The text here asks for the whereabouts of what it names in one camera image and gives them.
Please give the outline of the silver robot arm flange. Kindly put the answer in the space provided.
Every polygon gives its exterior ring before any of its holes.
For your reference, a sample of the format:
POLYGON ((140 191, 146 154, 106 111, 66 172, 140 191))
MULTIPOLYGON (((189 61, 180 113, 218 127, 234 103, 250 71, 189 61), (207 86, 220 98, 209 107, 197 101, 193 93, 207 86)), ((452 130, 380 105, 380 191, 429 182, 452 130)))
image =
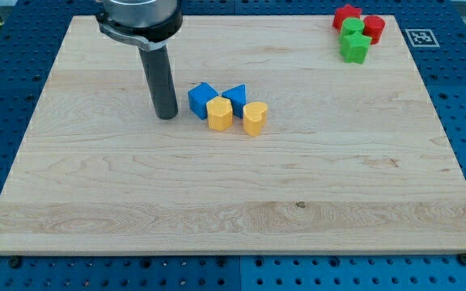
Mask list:
POLYGON ((103 0, 100 31, 144 51, 163 48, 183 23, 181 0, 103 0))

